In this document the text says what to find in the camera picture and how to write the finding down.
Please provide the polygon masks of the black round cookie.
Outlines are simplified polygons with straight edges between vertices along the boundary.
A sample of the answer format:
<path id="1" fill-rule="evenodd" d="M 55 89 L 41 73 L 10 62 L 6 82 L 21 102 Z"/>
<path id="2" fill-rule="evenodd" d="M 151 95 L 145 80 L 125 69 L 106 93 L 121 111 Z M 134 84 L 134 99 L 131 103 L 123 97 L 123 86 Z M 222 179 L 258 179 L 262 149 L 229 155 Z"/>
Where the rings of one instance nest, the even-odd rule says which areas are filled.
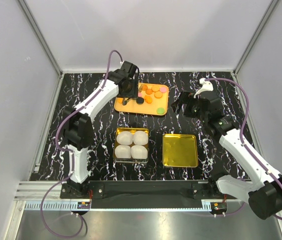
<path id="1" fill-rule="evenodd" d="M 138 97 L 138 98 L 136 99 L 136 103 L 137 103 L 138 105 L 142 105 L 142 104 L 144 103 L 144 99 L 143 99 L 142 97 Z"/>

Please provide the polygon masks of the orange fish cookie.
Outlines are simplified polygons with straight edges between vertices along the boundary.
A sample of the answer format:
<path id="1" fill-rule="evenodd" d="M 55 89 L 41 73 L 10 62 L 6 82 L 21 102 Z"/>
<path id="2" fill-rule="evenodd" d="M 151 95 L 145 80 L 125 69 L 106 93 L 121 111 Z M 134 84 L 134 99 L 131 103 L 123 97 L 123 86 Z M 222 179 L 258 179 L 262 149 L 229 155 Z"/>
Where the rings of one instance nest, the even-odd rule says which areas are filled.
<path id="1" fill-rule="evenodd" d="M 144 100 L 145 100 L 145 102 L 148 103 L 148 104 L 151 104 L 151 103 L 153 102 L 153 99 L 152 99 L 150 96 L 148 96 L 148 95 L 146 95 L 146 96 L 144 97 Z"/>

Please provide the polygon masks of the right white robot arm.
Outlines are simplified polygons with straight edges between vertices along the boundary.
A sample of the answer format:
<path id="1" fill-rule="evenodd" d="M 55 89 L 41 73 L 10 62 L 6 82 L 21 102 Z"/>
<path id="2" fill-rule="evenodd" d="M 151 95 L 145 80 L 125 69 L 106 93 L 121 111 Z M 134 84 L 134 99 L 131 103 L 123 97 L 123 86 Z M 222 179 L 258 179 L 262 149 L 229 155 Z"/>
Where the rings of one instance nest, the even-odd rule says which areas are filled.
<path id="1" fill-rule="evenodd" d="M 218 173 L 209 179 L 208 192 L 213 198 L 230 195 L 248 204 L 262 220 L 282 211 L 282 174 L 267 163 L 242 136 L 242 129 L 231 116 L 223 114 L 223 105 L 217 93 L 181 92 L 171 107 L 183 115 L 197 118 L 204 130 L 229 152 L 248 174 L 250 181 Z"/>

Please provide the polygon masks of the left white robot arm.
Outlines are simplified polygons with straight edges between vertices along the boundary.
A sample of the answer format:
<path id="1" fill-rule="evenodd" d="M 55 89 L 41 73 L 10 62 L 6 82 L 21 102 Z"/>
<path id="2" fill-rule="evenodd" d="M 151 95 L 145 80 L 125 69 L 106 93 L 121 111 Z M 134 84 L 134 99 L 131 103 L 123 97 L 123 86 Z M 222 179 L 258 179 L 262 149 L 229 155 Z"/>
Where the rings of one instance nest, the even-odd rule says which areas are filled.
<path id="1" fill-rule="evenodd" d="M 84 198 L 91 193 L 87 184 L 87 153 L 95 137 L 95 117 L 113 98 L 137 98 L 139 74 L 140 70 L 136 65 L 124 61 L 119 69 L 108 72 L 83 102 L 65 112 L 65 119 L 57 130 L 55 144 L 69 155 L 69 173 L 62 180 L 62 185 L 76 197 Z"/>

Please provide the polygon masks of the orange flower cookie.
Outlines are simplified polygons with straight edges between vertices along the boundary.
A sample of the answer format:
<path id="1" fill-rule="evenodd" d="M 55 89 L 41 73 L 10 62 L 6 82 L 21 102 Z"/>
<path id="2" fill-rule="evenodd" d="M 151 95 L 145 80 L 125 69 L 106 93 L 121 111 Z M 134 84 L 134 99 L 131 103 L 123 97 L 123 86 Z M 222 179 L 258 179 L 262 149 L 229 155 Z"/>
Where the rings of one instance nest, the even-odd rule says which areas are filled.
<path id="1" fill-rule="evenodd" d="M 143 90 L 143 91 L 146 91 L 147 89 L 148 89 L 148 87 L 147 87 L 146 85 L 143 85 L 143 86 L 142 86 L 142 90 Z"/>

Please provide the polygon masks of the pink cookie top right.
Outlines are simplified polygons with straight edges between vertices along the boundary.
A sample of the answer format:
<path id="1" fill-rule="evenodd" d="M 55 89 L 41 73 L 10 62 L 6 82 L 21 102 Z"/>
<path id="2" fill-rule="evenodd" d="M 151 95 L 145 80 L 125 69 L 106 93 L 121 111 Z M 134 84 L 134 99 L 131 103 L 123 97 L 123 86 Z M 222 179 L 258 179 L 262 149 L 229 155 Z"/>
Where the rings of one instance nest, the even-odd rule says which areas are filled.
<path id="1" fill-rule="evenodd" d="M 166 92 L 167 92 L 167 88 L 166 88 L 165 86 L 162 86 L 162 87 L 160 88 L 160 92 L 161 92 L 161 93 L 166 93 Z"/>

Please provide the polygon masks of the green cookie bottom right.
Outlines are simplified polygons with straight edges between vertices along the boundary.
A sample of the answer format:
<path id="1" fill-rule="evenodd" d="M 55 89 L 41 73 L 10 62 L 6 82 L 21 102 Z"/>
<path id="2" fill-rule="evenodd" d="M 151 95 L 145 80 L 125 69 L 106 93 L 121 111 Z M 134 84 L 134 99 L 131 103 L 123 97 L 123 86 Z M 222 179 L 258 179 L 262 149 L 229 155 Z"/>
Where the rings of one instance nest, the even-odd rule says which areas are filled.
<path id="1" fill-rule="evenodd" d="M 158 115 L 163 115 L 164 112 L 165 112 L 165 109 L 162 108 L 162 107 L 159 107 L 159 108 L 156 110 L 156 112 L 157 112 Z"/>

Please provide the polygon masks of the orange round cookie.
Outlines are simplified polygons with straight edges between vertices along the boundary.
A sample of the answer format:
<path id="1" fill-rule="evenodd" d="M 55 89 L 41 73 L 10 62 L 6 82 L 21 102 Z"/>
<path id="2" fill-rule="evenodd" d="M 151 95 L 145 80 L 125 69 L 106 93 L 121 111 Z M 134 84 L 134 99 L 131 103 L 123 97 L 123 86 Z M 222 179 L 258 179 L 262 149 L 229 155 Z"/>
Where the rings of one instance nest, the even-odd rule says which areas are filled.
<path id="1" fill-rule="evenodd" d="M 157 92 L 154 93 L 154 97 L 157 98 L 157 99 L 160 99 L 162 96 L 163 96 L 163 93 L 160 92 L 160 91 L 157 91 Z"/>

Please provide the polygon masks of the orange plastic tray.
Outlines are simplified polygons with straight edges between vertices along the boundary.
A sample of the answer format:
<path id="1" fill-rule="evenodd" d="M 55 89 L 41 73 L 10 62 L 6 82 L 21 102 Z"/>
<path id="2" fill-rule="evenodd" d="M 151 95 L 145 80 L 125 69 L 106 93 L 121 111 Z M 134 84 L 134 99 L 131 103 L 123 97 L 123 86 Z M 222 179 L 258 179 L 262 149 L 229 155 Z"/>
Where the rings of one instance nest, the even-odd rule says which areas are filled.
<path id="1" fill-rule="evenodd" d="M 117 112 L 164 116 L 168 111 L 169 88 L 163 84 L 139 83 L 136 99 L 117 97 Z"/>

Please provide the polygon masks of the gold tin lid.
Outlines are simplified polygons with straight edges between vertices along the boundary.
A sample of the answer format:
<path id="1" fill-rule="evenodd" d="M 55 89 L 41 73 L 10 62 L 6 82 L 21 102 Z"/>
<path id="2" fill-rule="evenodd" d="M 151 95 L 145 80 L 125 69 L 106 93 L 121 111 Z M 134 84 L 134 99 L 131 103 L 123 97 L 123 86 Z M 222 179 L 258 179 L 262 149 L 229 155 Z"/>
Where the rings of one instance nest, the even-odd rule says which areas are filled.
<path id="1" fill-rule="evenodd" d="M 164 167 L 198 167 L 196 136 L 191 134 L 164 134 L 162 137 L 162 164 Z"/>

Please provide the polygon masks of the gold tin with cups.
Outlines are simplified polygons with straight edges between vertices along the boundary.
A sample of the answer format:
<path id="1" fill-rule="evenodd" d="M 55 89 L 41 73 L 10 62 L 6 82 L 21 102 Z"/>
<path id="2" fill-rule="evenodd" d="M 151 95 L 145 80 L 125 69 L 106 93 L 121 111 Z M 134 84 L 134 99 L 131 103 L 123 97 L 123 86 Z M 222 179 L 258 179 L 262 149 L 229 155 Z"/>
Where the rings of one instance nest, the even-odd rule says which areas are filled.
<path id="1" fill-rule="evenodd" d="M 149 160 L 150 134 L 147 128 L 118 127 L 113 160 L 116 163 L 146 164 Z"/>

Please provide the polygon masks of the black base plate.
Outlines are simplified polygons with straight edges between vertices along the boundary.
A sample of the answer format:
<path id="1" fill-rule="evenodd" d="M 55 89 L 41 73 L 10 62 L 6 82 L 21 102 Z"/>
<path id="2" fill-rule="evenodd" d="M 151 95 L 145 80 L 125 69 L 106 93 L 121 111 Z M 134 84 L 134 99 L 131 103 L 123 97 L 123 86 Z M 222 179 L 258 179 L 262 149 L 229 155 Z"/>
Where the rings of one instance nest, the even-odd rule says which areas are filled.
<path id="1" fill-rule="evenodd" d="M 64 183 L 60 197 L 91 200 L 93 210 L 193 210 L 202 200 L 223 201 L 206 180 L 144 180 L 85 182 L 78 190 Z"/>

